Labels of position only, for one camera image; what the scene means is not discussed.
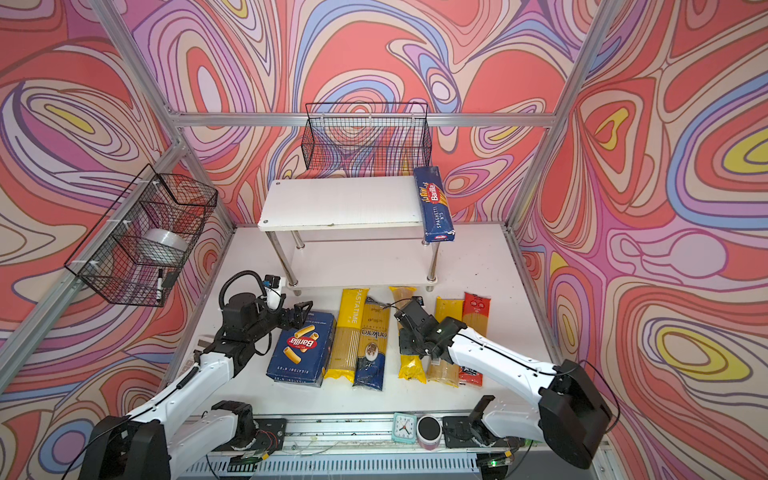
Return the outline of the blue Barilla spaghetti box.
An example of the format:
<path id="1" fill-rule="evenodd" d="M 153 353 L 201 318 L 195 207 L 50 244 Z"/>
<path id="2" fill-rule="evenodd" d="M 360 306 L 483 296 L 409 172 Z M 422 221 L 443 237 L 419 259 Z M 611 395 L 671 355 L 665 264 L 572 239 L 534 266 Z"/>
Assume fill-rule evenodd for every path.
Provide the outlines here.
<path id="1" fill-rule="evenodd" d="M 428 243 L 453 241 L 455 228 L 437 166 L 421 166 L 413 170 L 423 218 L 424 240 Z"/>

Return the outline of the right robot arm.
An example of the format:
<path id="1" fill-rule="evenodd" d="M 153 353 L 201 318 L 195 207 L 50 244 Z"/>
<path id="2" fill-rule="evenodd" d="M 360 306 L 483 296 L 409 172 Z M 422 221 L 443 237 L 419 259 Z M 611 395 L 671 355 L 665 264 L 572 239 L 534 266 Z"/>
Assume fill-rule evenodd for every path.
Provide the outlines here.
<path id="1" fill-rule="evenodd" d="M 508 388 L 530 406 L 528 413 L 499 407 L 485 409 L 486 396 L 468 421 L 484 443 L 518 437 L 544 442 L 568 464 L 591 467 L 614 418 L 606 400 L 583 365 L 571 360 L 553 364 L 523 356 L 478 333 L 464 322 L 447 317 L 439 322 L 411 298 L 394 305 L 401 326 L 401 351 L 479 373 Z"/>

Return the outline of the clear yellow-top spaghetti bag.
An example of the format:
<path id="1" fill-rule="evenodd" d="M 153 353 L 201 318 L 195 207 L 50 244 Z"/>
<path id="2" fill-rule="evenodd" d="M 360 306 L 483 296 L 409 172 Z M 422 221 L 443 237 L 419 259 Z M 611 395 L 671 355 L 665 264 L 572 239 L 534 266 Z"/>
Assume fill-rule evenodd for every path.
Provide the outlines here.
<path id="1" fill-rule="evenodd" d="M 435 318 L 442 322 L 446 318 L 460 320 L 462 318 L 463 301 L 459 299 L 436 299 Z M 451 387 L 459 386 L 460 367 L 446 360 L 431 361 L 427 371 L 426 379 L 429 382 L 437 382 Z"/>

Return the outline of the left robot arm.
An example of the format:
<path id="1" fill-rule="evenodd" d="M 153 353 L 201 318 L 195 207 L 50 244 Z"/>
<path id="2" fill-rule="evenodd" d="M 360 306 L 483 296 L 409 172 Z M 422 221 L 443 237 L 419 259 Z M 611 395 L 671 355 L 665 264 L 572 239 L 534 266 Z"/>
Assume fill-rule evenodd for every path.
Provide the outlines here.
<path id="1" fill-rule="evenodd" d="M 124 416 L 107 416 L 78 454 L 82 479 L 177 479 L 220 446 L 245 449 L 257 437 L 253 408 L 220 401 L 208 414 L 189 417 L 259 355 L 257 343 L 276 329 L 302 328 L 313 304 L 284 305 L 280 279 L 244 270 L 218 295 L 222 324 L 192 366 L 145 404 Z"/>

